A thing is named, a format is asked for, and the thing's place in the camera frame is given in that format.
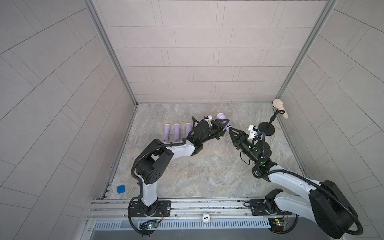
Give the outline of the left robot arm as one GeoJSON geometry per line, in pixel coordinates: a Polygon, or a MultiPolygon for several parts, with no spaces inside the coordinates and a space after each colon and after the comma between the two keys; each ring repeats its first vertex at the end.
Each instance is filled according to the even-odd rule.
{"type": "Polygon", "coordinates": [[[192,130],[180,142],[165,143],[154,139],[134,160],[131,175],[138,181],[140,195],[138,203],[140,212],[150,217],[156,212],[159,198],[157,181],[165,172],[169,163],[181,157],[191,157],[203,149],[203,143],[219,139],[229,130],[230,120],[219,117],[213,121],[193,119],[192,130]]]}

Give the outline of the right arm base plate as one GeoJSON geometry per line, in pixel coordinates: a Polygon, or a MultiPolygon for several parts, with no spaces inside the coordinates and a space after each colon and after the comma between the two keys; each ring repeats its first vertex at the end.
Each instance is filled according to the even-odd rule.
{"type": "Polygon", "coordinates": [[[281,211],[270,204],[265,199],[247,200],[243,206],[251,209],[252,216],[291,216],[291,212],[281,211]]]}

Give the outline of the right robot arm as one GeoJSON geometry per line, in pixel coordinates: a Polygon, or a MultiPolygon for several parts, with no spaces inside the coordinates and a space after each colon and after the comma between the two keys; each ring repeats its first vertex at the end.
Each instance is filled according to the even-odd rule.
{"type": "Polygon", "coordinates": [[[288,211],[311,220],[328,236],[340,239],[344,234],[360,236],[364,228],[359,216],[340,188],[332,181],[305,178],[288,171],[270,159],[271,150],[265,141],[254,144],[244,131],[228,127],[234,147],[254,163],[252,174],[257,179],[280,185],[266,196],[269,211],[288,211]]]}

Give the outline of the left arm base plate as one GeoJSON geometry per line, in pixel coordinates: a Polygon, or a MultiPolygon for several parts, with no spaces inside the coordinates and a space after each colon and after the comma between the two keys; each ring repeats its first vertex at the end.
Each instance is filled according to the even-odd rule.
{"type": "Polygon", "coordinates": [[[169,217],[171,201],[157,200],[151,206],[146,206],[142,200],[134,201],[129,208],[131,217],[169,217]]]}

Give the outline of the purple flashlight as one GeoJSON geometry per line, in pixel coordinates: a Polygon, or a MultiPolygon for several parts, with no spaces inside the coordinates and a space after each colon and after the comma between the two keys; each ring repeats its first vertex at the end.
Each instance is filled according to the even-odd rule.
{"type": "Polygon", "coordinates": [[[171,125],[170,124],[165,124],[164,125],[164,131],[163,131],[163,141],[168,142],[170,138],[170,130],[171,130],[171,125]]]}
{"type": "Polygon", "coordinates": [[[179,123],[174,124],[174,140],[175,142],[181,140],[181,125],[179,123]]]}
{"type": "Polygon", "coordinates": [[[186,128],[186,136],[188,136],[193,129],[193,125],[191,123],[186,123],[185,128],[186,128]]]}
{"type": "Polygon", "coordinates": [[[223,113],[219,113],[219,114],[217,114],[217,119],[228,119],[223,113]]]}

